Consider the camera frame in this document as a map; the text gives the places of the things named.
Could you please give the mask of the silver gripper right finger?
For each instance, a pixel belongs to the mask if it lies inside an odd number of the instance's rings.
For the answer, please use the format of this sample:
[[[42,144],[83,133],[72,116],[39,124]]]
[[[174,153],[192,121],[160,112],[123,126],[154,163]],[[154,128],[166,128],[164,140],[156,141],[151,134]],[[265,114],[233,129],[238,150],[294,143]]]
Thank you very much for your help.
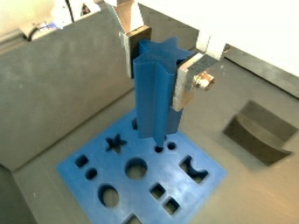
[[[172,94],[172,108],[180,111],[194,97],[196,89],[209,91],[215,83],[215,78],[207,69],[218,61],[209,55],[194,54],[178,67],[176,82]]]

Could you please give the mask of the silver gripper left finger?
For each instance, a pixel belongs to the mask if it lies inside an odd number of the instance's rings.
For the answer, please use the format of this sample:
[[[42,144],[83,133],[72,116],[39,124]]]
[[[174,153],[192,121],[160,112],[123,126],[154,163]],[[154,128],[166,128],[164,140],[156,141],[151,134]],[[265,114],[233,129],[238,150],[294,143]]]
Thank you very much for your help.
[[[104,0],[104,2],[119,27],[119,37],[126,50],[127,76],[134,79],[134,59],[139,56],[139,41],[151,39],[152,28],[144,24],[136,0]]]

